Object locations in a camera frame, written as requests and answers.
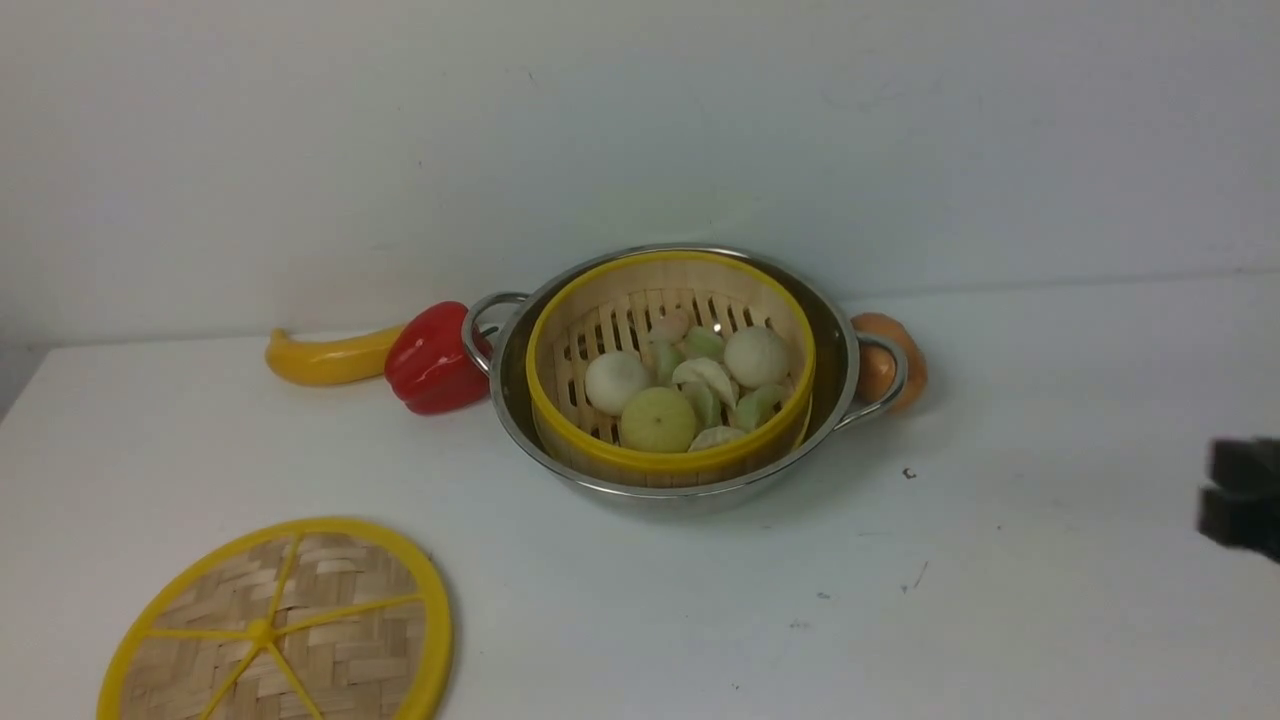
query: metal handle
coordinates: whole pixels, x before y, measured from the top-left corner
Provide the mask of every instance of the metal handle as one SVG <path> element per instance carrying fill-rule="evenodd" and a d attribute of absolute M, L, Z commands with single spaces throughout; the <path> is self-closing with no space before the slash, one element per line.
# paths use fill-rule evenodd
<path fill-rule="evenodd" d="M 893 382 L 890 383 L 888 391 L 884 392 L 884 397 L 881 397 L 879 400 L 872 402 L 870 405 L 859 407 L 858 410 L 850 410 L 845 413 L 845 416 L 841 418 L 838 423 L 836 423 L 836 427 L 832 428 L 831 432 L 847 428 L 849 425 L 860 423 L 863 420 L 868 420 L 888 410 L 890 406 L 893 405 L 893 401 L 897 400 L 897 396 L 902 395 L 902 388 L 906 387 L 906 372 L 908 372 L 906 352 L 904 352 L 902 348 L 899 347 L 896 342 L 886 337 L 881 337 L 878 334 L 855 332 L 854 336 L 858 337 L 859 345 L 867 342 L 874 345 L 876 347 L 888 351 L 888 354 L 893 356 Z"/>
<path fill-rule="evenodd" d="M 480 372 L 489 374 L 489 359 L 480 352 L 480 347 L 476 346 L 476 322 L 480 315 L 492 307 L 498 305 L 520 305 L 525 300 L 529 300 L 527 292 L 495 292 L 493 295 L 481 297 L 467 309 L 467 316 L 462 319 L 462 347 L 467 352 L 467 357 L 475 363 Z"/>

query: yellow rim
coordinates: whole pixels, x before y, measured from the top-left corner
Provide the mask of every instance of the yellow rim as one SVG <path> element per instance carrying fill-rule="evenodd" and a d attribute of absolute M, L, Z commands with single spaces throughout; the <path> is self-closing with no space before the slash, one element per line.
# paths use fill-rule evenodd
<path fill-rule="evenodd" d="M 349 607 L 308 618 L 307 620 L 293 625 L 285 625 L 284 628 L 275 629 L 269 634 L 262 634 L 260 630 L 255 632 L 252 626 L 246 630 L 187 630 L 163 629 L 155 626 L 160 615 L 164 614 L 164 611 L 169 609 L 183 594 L 183 592 L 187 591 L 187 588 L 227 560 L 271 541 L 289 539 L 291 544 L 288 556 L 284 569 L 276 582 L 275 593 L 271 596 L 270 610 L 262 620 L 253 621 L 255 625 L 265 621 L 265 626 L 270 629 L 271 619 L 279 609 L 280 597 L 284 594 L 285 580 L 293 570 L 292 566 L 297 557 L 298 543 L 303 536 L 315 533 L 340 533 L 378 543 L 390 552 L 396 560 L 404 565 L 406 569 L 408 569 L 408 571 L 413 575 L 413 580 L 417 583 L 419 592 L 408 596 L 388 597 L 362 605 L 352 605 Z M 314 518 L 294 520 L 250 533 L 224 544 L 223 547 L 219 547 L 191 568 L 183 570 L 180 575 L 174 578 L 163 591 L 160 591 L 160 594 L 157 594 L 142 611 L 142 615 L 133 621 L 133 625 L 129 626 L 124 639 L 120 641 L 120 646 L 116 648 L 115 656 L 111 657 L 111 664 L 106 669 L 106 676 L 102 680 L 102 692 L 99 694 L 97 700 L 97 717 L 99 720 L 116 720 L 120 716 L 124 678 L 142 644 L 142 641 L 148 637 L 172 637 L 180 639 L 238 639 L 253 643 L 252 648 L 244 655 L 244 659 L 241 660 L 223 685 L 219 687 L 209 706 L 205 708 L 202 717 L 207 717 L 214 710 L 216 710 L 219 702 L 221 702 L 228 691 L 236 685 L 236 682 L 248 667 L 250 662 L 252 662 L 260 653 L 266 652 L 275 660 L 280 669 L 280 674 L 283 674 L 293 687 L 293 691 L 298 694 L 298 698 L 302 701 L 302 705 L 306 706 L 311 716 L 320 720 L 323 715 L 320 715 L 320 711 L 311 701 L 306 688 L 298 680 L 297 674 L 294 674 L 293 669 L 289 667 L 288 661 L 285 661 L 284 656 L 275 647 L 274 639 L 296 630 L 330 623 L 348 615 L 357 615 L 407 602 L 422 603 L 428 632 L 426 637 L 422 638 L 417 675 L 413 678 L 408 694 L 404 697 L 399 710 L 396 712 L 396 717 L 398 720 L 417 720 L 420 717 L 430 717 L 435 714 L 435 708 L 439 706 L 440 698 L 444 696 L 444 685 L 448 680 L 449 665 L 453 659 L 453 626 L 449 619 L 448 594 L 444 591 L 444 583 L 440 582 L 440 577 L 435 571 L 435 566 L 431 565 L 431 561 L 428 560 L 426 555 L 424 555 L 412 541 L 399 533 L 372 523 L 349 518 Z"/>
<path fill-rule="evenodd" d="M 543 383 L 538 379 L 538 340 L 543 334 L 543 327 L 547 323 L 547 318 L 550 316 L 552 313 L 554 313 L 554 310 L 564 302 L 570 295 L 602 274 L 620 268 L 626 268 L 628 265 L 657 263 L 660 260 L 699 260 L 704 263 L 718 263 L 721 265 L 727 265 L 744 272 L 776 291 L 786 301 L 791 313 L 799 320 L 804 342 L 804 370 L 801 372 L 801 377 L 796 380 L 795 392 L 791 393 L 791 397 L 786 404 L 783 404 L 782 410 L 780 410 L 777 415 L 771 418 L 769 421 L 760 427 L 756 432 L 733 442 L 708 450 L 699 450 L 698 452 L 678 452 L 669 455 L 640 452 L 639 450 L 627 450 L 591 437 L 590 433 L 571 423 L 568 418 L 566 418 L 564 414 L 556 407 L 556 404 L 552 402 L 552 398 L 548 397 L 547 392 L 543 389 Z M 787 292 L 786 288 L 783 288 L 768 274 L 723 255 L 698 252 L 694 250 L 669 250 L 645 255 L 632 255 L 630 258 L 622 258 L 612 263 L 605 263 L 582 273 L 561 288 L 561 291 L 547 304 L 547 307 L 543 309 L 538 320 L 534 323 L 534 329 L 529 341 L 529 350 L 525 352 L 525 377 L 529 382 L 529 393 L 534 402 L 534 411 L 541 415 L 557 434 L 566 438 L 582 452 L 628 470 L 696 473 L 719 468 L 750 455 L 759 447 L 768 445 L 792 423 L 797 421 L 800 414 L 805 413 L 805 409 L 809 406 L 808 400 L 809 392 L 813 387 L 815 354 L 817 348 L 813 340 L 813 328 L 809 327 L 809 318 L 804 314 L 804 309 L 800 307 L 800 304 L 796 302 L 795 297 L 791 297 L 791 293 Z"/>

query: banana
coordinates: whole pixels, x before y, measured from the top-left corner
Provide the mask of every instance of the banana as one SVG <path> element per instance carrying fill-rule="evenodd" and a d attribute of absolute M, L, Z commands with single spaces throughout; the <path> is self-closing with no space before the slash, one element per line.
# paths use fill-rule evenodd
<path fill-rule="evenodd" d="M 404 325 L 329 342 L 293 340 L 280 328 L 271 331 L 266 366 L 300 386 L 337 386 L 383 374 L 387 355 Z"/>

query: bamboo steamer lid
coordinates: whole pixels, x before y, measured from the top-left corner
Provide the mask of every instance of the bamboo steamer lid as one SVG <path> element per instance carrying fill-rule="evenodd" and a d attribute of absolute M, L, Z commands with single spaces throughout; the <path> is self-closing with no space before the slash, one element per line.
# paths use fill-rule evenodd
<path fill-rule="evenodd" d="M 169 583 L 116 650 L 97 717 L 430 717 L 452 643 L 444 585 L 411 541 L 361 520 L 297 520 Z"/>

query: onion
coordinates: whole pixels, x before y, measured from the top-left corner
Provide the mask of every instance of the onion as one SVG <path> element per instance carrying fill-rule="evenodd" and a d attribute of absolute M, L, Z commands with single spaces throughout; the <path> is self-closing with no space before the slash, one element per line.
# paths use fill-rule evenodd
<path fill-rule="evenodd" d="M 643 389 L 618 420 L 622 447 L 643 452 L 684 452 L 698 434 L 698 416 L 684 395 L 669 387 Z"/>
<path fill-rule="evenodd" d="M 649 369 L 630 352 L 605 352 L 586 366 L 586 400 L 605 415 L 618 416 L 631 396 L 649 387 Z"/>
<path fill-rule="evenodd" d="M 755 325 L 733 333 L 724 343 L 724 365 L 742 387 L 778 384 L 787 377 L 791 352 L 787 341 Z"/>
<path fill-rule="evenodd" d="M 863 313 L 854 316 L 852 323 L 855 331 L 887 337 L 906 354 L 906 387 L 902 388 L 902 395 L 893 401 L 893 406 L 888 409 L 890 413 L 902 413 L 920 398 L 925 386 L 929 384 L 929 364 L 925 363 L 920 346 L 915 345 L 915 340 L 911 338 L 911 333 L 906 332 L 902 323 L 888 315 Z M 876 402 L 884 397 L 890 386 L 893 384 L 897 365 L 887 350 L 870 343 L 859 343 L 858 355 L 860 357 L 858 400 Z"/>

